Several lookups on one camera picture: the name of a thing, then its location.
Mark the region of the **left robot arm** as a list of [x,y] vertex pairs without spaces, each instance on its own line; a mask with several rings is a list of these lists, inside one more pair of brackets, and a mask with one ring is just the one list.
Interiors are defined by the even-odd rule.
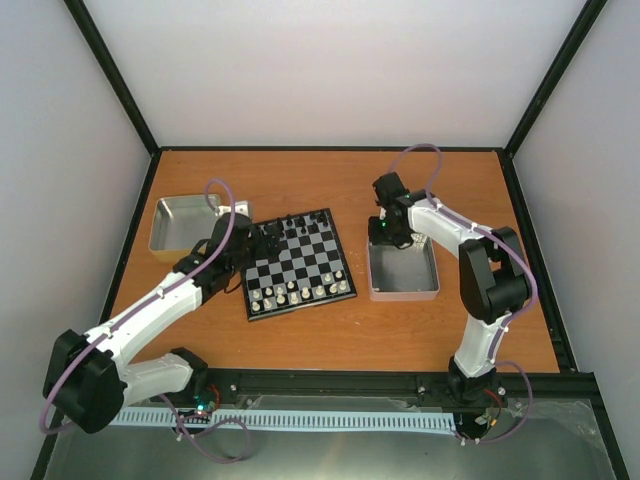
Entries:
[[211,235],[199,240],[162,281],[111,320],[54,342],[43,396],[70,425],[96,433],[122,408],[165,393],[201,400],[208,378],[204,362],[177,349],[152,361],[133,358],[180,318],[197,310],[257,260],[280,252],[282,226],[259,226],[241,213],[225,213]]

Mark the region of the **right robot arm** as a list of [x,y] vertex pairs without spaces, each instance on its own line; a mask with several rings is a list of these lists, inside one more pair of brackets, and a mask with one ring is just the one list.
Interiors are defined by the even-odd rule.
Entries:
[[409,191],[395,172],[379,177],[372,187],[380,209],[368,220],[372,299],[434,299],[439,291],[434,245],[458,262],[459,294],[468,317],[449,360],[447,390],[454,402],[469,404],[491,385],[510,323],[538,295],[518,234],[509,227],[479,225],[427,192]]

